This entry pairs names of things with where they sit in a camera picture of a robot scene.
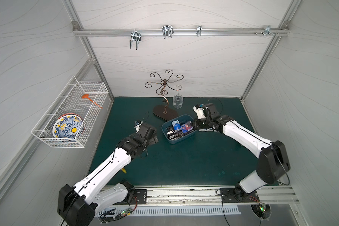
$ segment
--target small box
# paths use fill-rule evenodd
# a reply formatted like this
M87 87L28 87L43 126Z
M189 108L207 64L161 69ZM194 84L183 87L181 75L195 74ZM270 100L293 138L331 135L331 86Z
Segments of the small box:
M178 138L178 136L179 136L178 133L172 133L172 134L170 134L170 136L168 138L173 139L173 138Z
M179 120L172 121L172 126L175 132L181 130L181 125L180 125Z
M167 127L167 131L168 131L168 132L173 131L173 127L172 127L172 126Z
M185 136L185 134L182 133L181 131L177 132L177 134L178 134L178 138L181 138L181 137L184 137L184 136Z
M181 125L181 129L183 133L187 133L193 130L193 127L191 126L191 121L188 121L185 124Z

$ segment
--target mounting plate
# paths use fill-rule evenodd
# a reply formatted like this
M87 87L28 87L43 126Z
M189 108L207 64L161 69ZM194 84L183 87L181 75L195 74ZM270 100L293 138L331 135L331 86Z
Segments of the mounting plate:
M146 204L147 202L147 189L135 189L133 197L137 196L137 205L138 204ZM136 200L132 199L131 202L129 202L130 205L135 205ZM113 205L128 205L126 202L117 202L114 203Z
M220 188L220 195L221 200L223 203L234 203L239 202L235 198L235 188ZM251 192L243 201L240 202L255 202L254 200L250 199L250 196L257 198L260 201L259 197L257 196L256 190Z

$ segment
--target blue box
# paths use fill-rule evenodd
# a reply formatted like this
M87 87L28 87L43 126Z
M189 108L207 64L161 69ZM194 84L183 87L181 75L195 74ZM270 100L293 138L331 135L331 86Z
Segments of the blue box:
M179 120L180 125L182 125L182 124L184 124L188 121L192 121L192 122L194 121L194 119L190 115L181 115L181 116L178 116L177 118L172 119L171 121L167 121L167 122L163 123L162 124L162 132L163 132L163 135L166 137L167 141L170 144L175 144L177 142L180 142L181 140L184 140L184 139L186 139L190 136L193 136L197 132L197 130L195 130L194 132L191 132L191 133L187 134L186 136L181 137L177 140L168 139L168 137L167 137L167 132L168 132L167 127L172 126L172 121L175 121L175 120Z

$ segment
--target white wire basket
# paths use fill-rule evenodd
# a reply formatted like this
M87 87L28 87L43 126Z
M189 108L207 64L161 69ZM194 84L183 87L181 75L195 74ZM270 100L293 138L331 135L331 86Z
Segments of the white wire basket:
M75 77L66 85L31 133L50 147L85 147L108 90L103 82L79 82ZM83 120L74 138L55 138L53 126L62 115L76 114Z

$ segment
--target dark green mat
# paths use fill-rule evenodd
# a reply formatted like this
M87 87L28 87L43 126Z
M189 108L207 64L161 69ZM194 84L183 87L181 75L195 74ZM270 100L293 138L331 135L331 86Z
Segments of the dark green mat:
M239 98L219 98L227 114L242 126L253 131ZM221 111L221 104L215 98L184 98L179 115L193 118L193 106L198 103L214 103ZM116 97L90 171L97 168L114 151L116 144L134 133L134 121L142 120L150 112L147 123L157 128L158 143L148 147L148 156L134 159L125 166L127 174L119 171L108 183L115 185L126 179L133 185L235 185L255 170L257 158L238 142L218 132L197 132L195 135L170 144L164 137L161 126L164 123L152 113L162 98Z

